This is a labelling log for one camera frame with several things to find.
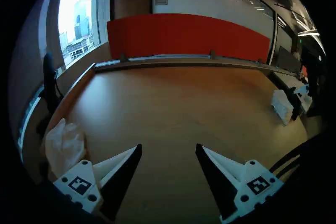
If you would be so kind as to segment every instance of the white object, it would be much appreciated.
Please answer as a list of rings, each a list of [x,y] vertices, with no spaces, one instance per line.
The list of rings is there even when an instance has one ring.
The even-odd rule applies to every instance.
[[[104,202],[100,190],[136,148],[137,146],[95,165],[88,160],[82,160],[56,180],[54,185],[72,202],[80,204],[86,212],[99,215],[99,209]]]
[[[237,189],[234,204],[237,210],[226,219],[220,221],[227,224],[253,211],[257,203],[263,204],[267,196],[276,193],[283,182],[256,160],[249,160],[245,165],[226,158],[204,146],[207,156]]]
[[[298,96],[299,100],[301,101],[301,108],[303,109],[304,113],[307,113],[309,110],[309,107],[312,104],[312,98],[309,97],[307,94],[305,94],[304,87],[306,86],[301,81],[297,80],[295,77],[281,74],[281,73],[274,73],[288,88],[295,87],[297,90],[294,91],[294,93],[299,92],[302,94],[302,96]]]
[[[282,119],[282,122],[287,125],[291,120],[294,107],[283,90],[274,90],[271,105]]]
[[[64,118],[45,138],[45,154],[57,178],[77,164],[85,153],[83,132],[76,124],[66,125]]]

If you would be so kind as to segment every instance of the screw hole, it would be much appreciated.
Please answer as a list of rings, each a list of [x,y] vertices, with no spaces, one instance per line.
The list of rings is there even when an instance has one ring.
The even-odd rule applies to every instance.
[[[78,207],[78,208],[83,208],[82,203],[80,203],[78,201],[75,202],[75,206]]]
[[[240,197],[240,200],[241,200],[242,202],[246,202],[246,201],[249,200],[249,196],[247,196],[247,195],[243,195],[243,196]]]
[[[65,194],[65,196],[68,200],[72,200],[72,197],[70,196],[70,194]]]
[[[97,200],[97,197],[93,194],[90,194],[87,198],[88,198],[88,200],[90,200],[92,202]]]

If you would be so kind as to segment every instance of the sky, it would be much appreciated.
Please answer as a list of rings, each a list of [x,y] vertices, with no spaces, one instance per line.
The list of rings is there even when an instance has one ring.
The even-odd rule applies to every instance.
[[[58,32],[67,32],[68,42],[75,38],[74,30],[74,5],[79,0],[60,0],[58,11]],[[91,21],[91,0],[87,1],[87,16]]]

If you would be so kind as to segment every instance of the building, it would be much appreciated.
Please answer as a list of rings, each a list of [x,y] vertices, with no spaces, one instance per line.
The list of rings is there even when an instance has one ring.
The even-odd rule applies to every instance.
[[[60,48],[63,51],[68,45],[68,35],[66,32],[60,34]]]
[[[93,35],[81,37],[69,44],[63,51],[63,58],[65,65],[78,58],[83,53],[92,49],[95,46]]]
[[[76,39],[90,34],[89,19],[87,17],[86,1],[78,1],[74,6],[74,29]]]

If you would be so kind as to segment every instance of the white plastic bag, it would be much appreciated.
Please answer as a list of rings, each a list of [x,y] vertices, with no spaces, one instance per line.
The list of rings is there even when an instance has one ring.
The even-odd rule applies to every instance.
[[[282,122],[287,125],[293,115],[294,107],[283,90],[274,90],[271,105],[282,119]]]
[[[85,153],[83,132],[76,124],[66,125],[64,118],[45,138],[45,154],[57,178],[77,164]]]

